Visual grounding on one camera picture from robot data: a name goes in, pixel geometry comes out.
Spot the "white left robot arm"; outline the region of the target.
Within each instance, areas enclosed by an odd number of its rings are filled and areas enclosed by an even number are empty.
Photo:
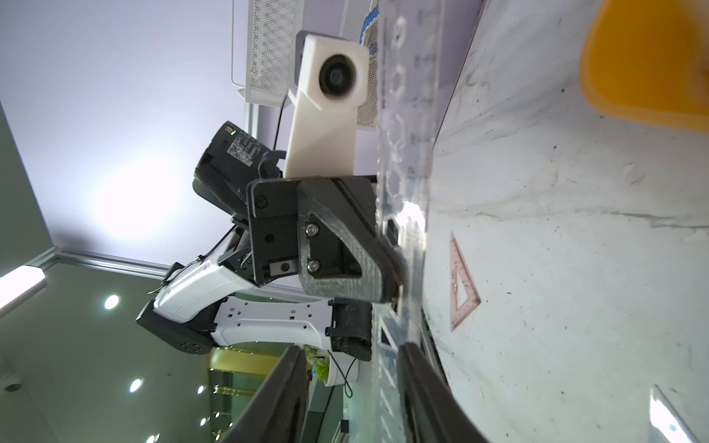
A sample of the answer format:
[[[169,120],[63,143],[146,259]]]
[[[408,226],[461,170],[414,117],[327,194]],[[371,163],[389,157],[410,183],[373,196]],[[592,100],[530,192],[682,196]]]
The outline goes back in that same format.
[[[232,227],[169,269],[142,328],[187,354],[269,341],[371,359],[373,306],[398,285],[375,232],[377,179],[286,179],[284,157],[232,122],[219,128],[193,188]]]

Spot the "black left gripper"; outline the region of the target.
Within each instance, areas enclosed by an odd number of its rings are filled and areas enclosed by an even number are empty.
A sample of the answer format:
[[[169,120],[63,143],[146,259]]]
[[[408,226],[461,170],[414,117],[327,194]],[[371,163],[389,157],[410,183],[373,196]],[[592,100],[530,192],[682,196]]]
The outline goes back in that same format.
[[[306,293],[386,304],[398,290],[376,233],[373,175],[259,179],[247,187],[257,286],[299,275]]]

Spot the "yellow plastic storage box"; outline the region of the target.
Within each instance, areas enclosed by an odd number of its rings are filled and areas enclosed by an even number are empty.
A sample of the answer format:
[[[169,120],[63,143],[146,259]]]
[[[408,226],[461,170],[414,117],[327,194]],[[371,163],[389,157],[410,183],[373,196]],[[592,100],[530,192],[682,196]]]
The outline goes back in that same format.
[[[707,2],[603,2],[583,47],[580,83],[602,114],[706,132]]]

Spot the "potted plant in background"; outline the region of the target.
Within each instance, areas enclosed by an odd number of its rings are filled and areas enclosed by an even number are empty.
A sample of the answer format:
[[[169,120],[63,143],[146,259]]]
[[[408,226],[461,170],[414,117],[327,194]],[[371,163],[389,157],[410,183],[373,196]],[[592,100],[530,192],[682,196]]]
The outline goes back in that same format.
[[[358,378],[359,361],[349,354],[331,352],[303,345],[306,367],[325,387],[335,387],[354,382]]]

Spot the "white mesh lower shelf basket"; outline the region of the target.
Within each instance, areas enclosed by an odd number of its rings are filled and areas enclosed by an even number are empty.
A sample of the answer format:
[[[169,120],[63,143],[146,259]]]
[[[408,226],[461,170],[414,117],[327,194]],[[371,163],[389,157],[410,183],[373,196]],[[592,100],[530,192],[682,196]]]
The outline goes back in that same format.
[[[372,0],[347,0],[343,9],[343,19],[341,22],[340,36],[347,41],[360,44],[359,37],[363,21],[370,11]],[[373,46],[365,46],[369,50],[369,68],[367,69],[367,99],[360,105],[357,111],[357,127],[360,130],[373,131],[378,125],[378,43],[379,43],[379,20],[377,31],[377,43]]]

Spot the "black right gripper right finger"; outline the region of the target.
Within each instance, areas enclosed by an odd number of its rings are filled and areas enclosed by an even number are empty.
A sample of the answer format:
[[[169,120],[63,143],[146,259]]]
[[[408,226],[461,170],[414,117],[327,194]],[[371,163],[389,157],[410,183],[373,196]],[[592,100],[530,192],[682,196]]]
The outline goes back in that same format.
[[[486,443],[414,343],[399,347],[397,377],[408,442]]]

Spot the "clear patterned ruler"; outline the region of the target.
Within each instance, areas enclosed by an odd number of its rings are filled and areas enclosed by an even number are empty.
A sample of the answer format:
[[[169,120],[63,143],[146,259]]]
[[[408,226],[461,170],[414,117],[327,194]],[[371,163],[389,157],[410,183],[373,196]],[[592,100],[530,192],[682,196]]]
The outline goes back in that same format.
[[[404,442],[398,350],[421,338],[429,177],[437,137],[441,1],[379,4],[378,235],[393,261],[393,302],[374,307],[372,437]]]

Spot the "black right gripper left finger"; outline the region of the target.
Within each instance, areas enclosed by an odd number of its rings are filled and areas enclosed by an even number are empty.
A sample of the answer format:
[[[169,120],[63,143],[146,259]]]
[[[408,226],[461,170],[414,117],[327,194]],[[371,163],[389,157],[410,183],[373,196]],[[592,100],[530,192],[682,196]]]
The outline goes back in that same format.
[[[306,353],[294,345],[281,357],[223,442],[300,442],[308,409]]]

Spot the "pink triangle ruler left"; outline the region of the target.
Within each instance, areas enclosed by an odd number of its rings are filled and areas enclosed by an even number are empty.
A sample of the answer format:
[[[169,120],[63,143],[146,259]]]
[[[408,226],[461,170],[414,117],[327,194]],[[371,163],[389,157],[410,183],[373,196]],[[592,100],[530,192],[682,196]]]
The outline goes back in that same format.
[[[481,298],[454,236],[450,235],[450,318],[456,330],[480,306]]]

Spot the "white mesh upper shelf basket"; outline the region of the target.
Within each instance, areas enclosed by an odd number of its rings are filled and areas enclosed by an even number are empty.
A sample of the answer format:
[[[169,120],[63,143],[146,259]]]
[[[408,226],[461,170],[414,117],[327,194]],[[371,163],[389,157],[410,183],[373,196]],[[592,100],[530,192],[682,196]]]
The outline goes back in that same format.
[[[233,1],[231,78],[247,103],[277,107],[295,75],[303,1]]]

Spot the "clear blue triangle ruler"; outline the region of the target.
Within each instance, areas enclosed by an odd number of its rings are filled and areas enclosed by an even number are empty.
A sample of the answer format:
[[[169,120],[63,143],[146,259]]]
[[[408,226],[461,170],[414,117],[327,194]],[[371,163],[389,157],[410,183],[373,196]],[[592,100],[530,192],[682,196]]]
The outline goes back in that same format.
[[[650,443],[697,443],[699,439],[679,416],[663,391],[653,385],[649,395]]]

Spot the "white mesh shelf basket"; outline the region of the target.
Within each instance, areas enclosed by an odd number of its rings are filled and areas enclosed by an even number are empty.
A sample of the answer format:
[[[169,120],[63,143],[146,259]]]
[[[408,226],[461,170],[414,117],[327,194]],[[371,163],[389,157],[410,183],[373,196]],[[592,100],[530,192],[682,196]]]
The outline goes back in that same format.
[[[303,1],[233,1],[231,78],[247,103],[277,107],[295,75]]]
[[[341,22],[340,36],[347,41],[360,44],[359,37],[363,21],[370,11],[372,0],[347,0],[343,9],[343,19]],[[377,31],[377,43],[373,46],[365,46],[369,50],[369,68],[367,69],[367,99],[360,105],[357,111],[357,127],[360,130],[373,131],[378,125],[378,43],[379,43],[379,20]]]

